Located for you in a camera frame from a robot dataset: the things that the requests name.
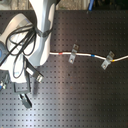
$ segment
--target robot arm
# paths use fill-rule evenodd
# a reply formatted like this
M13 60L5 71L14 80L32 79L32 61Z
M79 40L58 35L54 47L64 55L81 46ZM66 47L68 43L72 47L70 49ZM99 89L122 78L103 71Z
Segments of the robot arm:
M30 3L32 4L36 13L37 30L41 32L43 36L39 36L38 34L36 34L34 50L29 56L24 55L23 52L18 56L17 64L15 66L15 73L13 73L13 65L16 56L9 55L0 67L0 69L2 70L9 70L11 81L16 83L26 82L25 69L23 70L19 78L14 77L14 74L19 75L21 70L23 69L24 57L28 59L32 66L41 66L46 62L50 53L51 30L53 26L55 6L58 3L58 0L39 0L38 2L35 0L30 0ZM17 47L15 46L27 35L27 32L13 34L13 36L11 36L10 38L12 42L15 42L15 44L10 40L6 40L9 34L18 28L30 25L32 25L32 23L23 14L16 15L10 21L3 34L0 36L1 45L4 45L8 48L8 52L6 54L9 54L9 52L16 54L22 49L22 46L20 45L18 45ZM24 52L29 53L30 49L32 48L33 41L31 41L31 43L27 45L27 47L25 47Z

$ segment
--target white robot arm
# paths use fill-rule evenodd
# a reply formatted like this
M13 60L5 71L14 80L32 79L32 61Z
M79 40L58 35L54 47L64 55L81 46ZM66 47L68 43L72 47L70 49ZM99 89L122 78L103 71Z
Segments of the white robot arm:
M58 2L59 0L39 0L38 2L30 0L37 17L37 28L33 29L32 23L23 14L18 14L9 22L0 36L0 69L9 70L12 82L26 82L24 57L32 66L41 66L48 59L54 12ZM38 34L30 41L25 38L28 35L31 38L30 31L26 30L36 30Z

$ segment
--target metal bracket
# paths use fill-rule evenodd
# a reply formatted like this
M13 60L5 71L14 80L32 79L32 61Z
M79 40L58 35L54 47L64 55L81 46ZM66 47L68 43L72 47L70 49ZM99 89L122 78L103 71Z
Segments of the metal bracket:
M109 55L107 56L107 58L105 59L105 61L102 63L101 67L106 70L106 68L108 67L108 65L111 64L111 60L113 60L114 58L114 53L112 51L110 51Z
M27 108L31 108L32 107L32 103L29 100L28 96L26 94L19 94L19 99L22 101L22 104Z
M27 94L27 93L30 93L31 92L31 87L30 87L30 78L29 78L29 74L26 72L26 79L27 79L27 90L23 90L23 91L17 91L16 90L16 85L15 83L13 84L14 86L14 93L16 94Z
M74 63L78 49L79 49L79 46L74 44L73 49L72 49L72 53L71 53L70 58L69 58L69 63L71 63L71 64Z

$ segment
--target black wire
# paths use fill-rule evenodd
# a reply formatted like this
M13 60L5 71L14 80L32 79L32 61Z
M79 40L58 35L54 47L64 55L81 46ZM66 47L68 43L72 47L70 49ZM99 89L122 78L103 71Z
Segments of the black wire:
M15 36L15 35L18 35L20 33L24 33L24 32L27 32L27 34L25 35L25 37L19 42L14 42L11 40L12 36ZM15 46L9 50L8 49L8 42L11 42L12 44L14 44ZM26 54L25 53L25 49L27 48L27 46L29 44L33 43L33 48L31 50L31 52L29 54ZM7 39L6 39L6 48L7 48L7 51L8 51L8 54L5 56L5 58L2 60L2 62L0 63L0 66L5 62L5 60L8 58L9 55L12 55L12 56L16 56L15 60L14 60L14 63L13 63L13 77L14 78L19 78L21 76L21 74L23 73L23 70L24 70L24 63L23 63L23 67L22 67L22 70L20 72L20 75L18 76L15 76L15 66L16 66L16 62L17 62L17 59L18 57L20 56L20 54L23 53L23 55L25 56L30 56L34 49L35 49L35 44L36 44L36 30L35 30L35 27L33 25L28 25L28 26L24 26L24 27L20 27L16 30L14 30L13 32L11 32ZM22 48L19 50L18 53L16 54L13 54L12 52L18 47L18 46L21 46Z

